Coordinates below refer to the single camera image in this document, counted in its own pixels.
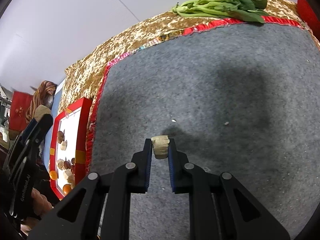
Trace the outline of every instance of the human hand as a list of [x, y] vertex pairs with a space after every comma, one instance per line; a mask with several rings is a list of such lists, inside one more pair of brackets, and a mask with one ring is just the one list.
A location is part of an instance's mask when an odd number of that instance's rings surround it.
[[[32, 189], [31, 197], [33, 198], [33, 211], [41, 218], [53, 208], [51, 203], [47, 201], [47, 198], [40, 194], [35, 188]], [[21, 223], [20, 229], [28, 235], [38, 222], [39, 220], [36, 218], [27, 217], [26, 220]]]

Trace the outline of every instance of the blue surface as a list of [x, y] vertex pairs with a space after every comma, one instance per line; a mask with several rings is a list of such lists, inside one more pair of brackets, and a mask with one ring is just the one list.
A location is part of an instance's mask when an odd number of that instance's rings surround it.
[[[53, 118], [56, 118], [56, 116], [58, 115], [58, 107], [59, 107], [61, 95], [62, 95], [62, 89], [54, 95], [53, 105], [51, 109]], [[43, 162], [47, 170], [49, 170], [48, 164], [50, 160], [50, 144], [51, 144], [51, 138], [52, 138], [52, 130], [53, 130], [53, 126], [50, 128], [49, 132], [45, 136], [45, 143], [44, 143]]]

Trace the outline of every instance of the metal screw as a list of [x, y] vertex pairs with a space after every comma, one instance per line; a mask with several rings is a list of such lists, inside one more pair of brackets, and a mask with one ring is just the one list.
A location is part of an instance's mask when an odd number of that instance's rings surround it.
[[89, 175], [88, 175], [88, 179], [90, 180], [94, 180], [98, 177], [98, 174], [95, 173], [95, 172], [91, 172]]
[[126, 167], [127, 169], [131, 170], [131, 169], [134, 169], [134, 168], [136, 167], [136, 164], [135, 164], [135, 163], [127, 163], [127, 164], [125, 165], [125, 167]]
[[232, 175], [229, 172], [224, 172], [224, 173], [222, 173], [222, 177], [224, 179], [231, 179]]
[[184, 167], [185, 167], [187, 170], [192, 170], [192, 169], [195, 167], [195, 165], [194, 165], [193, 163], [186, 163], [186, 164], [184, 165]]

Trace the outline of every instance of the gray carpet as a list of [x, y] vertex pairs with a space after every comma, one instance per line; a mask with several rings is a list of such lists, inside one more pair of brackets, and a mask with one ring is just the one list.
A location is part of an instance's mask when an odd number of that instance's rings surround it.
[[[276, 24], [139, 51], [109, 72], [91, 171], [112, 172], [167, 134], [189, 161], [233, 173], [293, 238], [320, 201], [319, 60], [308, 31]], [[132, 196], [130, 239], [188, 239], [188, 196], [172, 193], [167, 160], [152, 161], [148, 193]]]

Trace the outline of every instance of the red bag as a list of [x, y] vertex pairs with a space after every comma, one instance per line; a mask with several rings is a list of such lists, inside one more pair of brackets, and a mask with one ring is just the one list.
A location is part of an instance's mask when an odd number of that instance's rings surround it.
[[30, 107], [33, 96], [27, 93], [15, 91], [12, 97], [9, 130], [23, 131], [27, 127], [26, 112]]

